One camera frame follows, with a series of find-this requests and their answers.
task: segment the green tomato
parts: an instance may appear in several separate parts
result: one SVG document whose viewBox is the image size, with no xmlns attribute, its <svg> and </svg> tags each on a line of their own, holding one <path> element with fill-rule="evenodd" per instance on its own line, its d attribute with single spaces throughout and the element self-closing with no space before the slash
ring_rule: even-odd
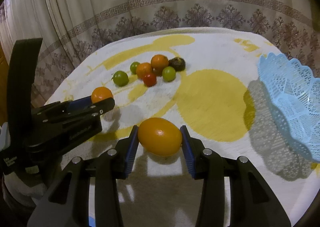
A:
<svg viewBox="0 0 320 227">
<path fill-rule="evenodd" d="M 163 80 L 166 82 L 171 82 L 176 78 L 176 71 L 173 67 L 167 66 L 162 71 Z"/>
<path fill-rule="evenodd" d="M 116 73 L 114 73 L 112 79 L 117 86 L 124 86 L 129 82 L 127 73 L 123 71 L 117 71 Z"/>
<path fill-rule="evenodd" d="M 137 66 L 139 65 L 140 63 L 135 61 L 133 62 L 131 65 L 130 65 L 130 71 L 133 75 L 136 74 L 136 70 L 137 70 Z"/>
</svg>

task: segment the tomato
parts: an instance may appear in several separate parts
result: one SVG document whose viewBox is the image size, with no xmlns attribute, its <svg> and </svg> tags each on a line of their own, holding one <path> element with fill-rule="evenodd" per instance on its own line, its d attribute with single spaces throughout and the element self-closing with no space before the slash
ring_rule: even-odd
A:
<svg viewBox="0 0 320 227">
<path fill-rule="evenodd" d="M 171 156 L 177 153 L 182 144 L 180 130 L 163 118 L 149 118 L 138 128 L 138 139 L 148 151 L 158 156 Z"/>
<path fill-rule="evenodd" d="M 92 103 L 97 103 L 101 100 L 105 100 L 107 98 L 113 98 L 113 94 L 110 91 L 110 89 L 101 86 L 101 87 L 97 87 L 95 90 L 93 90 L 92 95 L 91 95 L 91 101 Z"/>
<path fill-rule="evenodd" d="M 124 71 L 117 71 L 112 79 L 117 86 L 125 86 L 129 82 L 129 77 Z"/>
<path fill-rule="evenodd" d="M 140 63 L 135 61 L 133 62 L 131 65 L 130 65 L 130 71 L 133 75 L 136 74 L 136 71 L 137 71 L 137 66 L 139 65 Z"/>
<path fill-rule="evenodd" d="M 165 67 L 169 66 L 169 60 L 166 56 L 158 54 L 152 57 L 151 66 L 158 71 L 162 71 Z"/>
<path fill-rule="evenodd" d="M 171 82 L 176 78 L 176 71 L 173 67 L 167 66 L 163 71 L 162 71 L 162 77 L 163 80 L 166 82 Z"/>
<path fill-rule="evenodd" d="M 154 73 L 145 74 L 143 82 L 148 87 L 154 86 L 157 83 L 157 77 Z"/>
<path fill-rule="evenodd" d="M 143 79 L 145 74 L 153 73 L 153 68 L 148 62 L 141 63 L 137 66 L 136 73 L 138 78 Z"/>
</svg>

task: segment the red tomato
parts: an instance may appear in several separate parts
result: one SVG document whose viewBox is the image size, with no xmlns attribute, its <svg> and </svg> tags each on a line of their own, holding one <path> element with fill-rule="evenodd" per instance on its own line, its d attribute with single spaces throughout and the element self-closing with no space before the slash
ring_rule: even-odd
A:
<svg viewBox="0 0 320 227">
<path fill-rule="evenodd" d="M 154 73 L 145 74 L 143 77 L 143 82 L 146 86 L 154 86 L 157 83 L 157 77 Z"/>
</svg>

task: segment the greek key border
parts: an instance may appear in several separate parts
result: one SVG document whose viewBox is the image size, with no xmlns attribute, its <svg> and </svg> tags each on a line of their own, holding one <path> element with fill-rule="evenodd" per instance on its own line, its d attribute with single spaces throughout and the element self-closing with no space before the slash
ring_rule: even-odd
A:
<svg viewBox="0 0 320 227">
<path fill-rule="evenodd" d="M 124 14 L 136 8 L 150 6 L 154 4 L 173 2 L 173 1 L 185 1 L 185 0 L 128 0 L 126 3 L 111 7 L 105 11 L 102 11 L 99 14 L 96 14 L 94 17 L 82 22 L 81 24 L 78 24 L 73 29 L 68 31 L 68 33 L 63 35 L 60 40 L 54 42 L 45 51 L 43 51 L 39 56 L 39 60 L 42 60 L 49 53 L 53 52 L 60 46 L 68 43 L 72 38 L 85 32 L 90 27 L 97 25 L 102 21 L 115 17 L 119 14 Z M 292 7 L 285 5 L 284 3 L 279 2 L 277 0 L 227 0 L 227 1 L 248 3 L 248 4 L 265 7 L 274 11 L 278 11 L 312 28 L 311 19 L 304 16 L 298 10 L 293 9 Z"/>
</svg>

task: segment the green fruit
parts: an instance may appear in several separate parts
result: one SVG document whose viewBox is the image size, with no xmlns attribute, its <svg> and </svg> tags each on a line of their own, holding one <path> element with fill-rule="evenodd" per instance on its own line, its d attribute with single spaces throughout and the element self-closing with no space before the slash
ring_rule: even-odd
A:
<svg viewBox="0 0 320 227">
<path fill-rule="evenodd" d="M 130 65 L 130 71 L 133 75 L 136 74 L 136 70 L 137 70 L 137 66 L 139 65 L 140 63 L 135 61 L 133 62 L 131 65 Z"/>
<path fill-rule="evenodd" d="M 166 82 L 171 82 L 176 78 L 176 71 L 173 67 L 167 66 L 162 71 L 163 80 Z"/>
<path fill-rule="evenodd" d="M 173 67 L 175 71 L 182 71 L 186 68 L 186 62 L 182 57 L 174 57 L 169 60 L 169 66 Z"/>
<path fill-rule="evenodd" d="M 117 86 L 124 86 L 129 82 L 127 73 L 123 71 L 117 71 L 116 73 L 114 73 L 112 79 Z"/>
</svg>

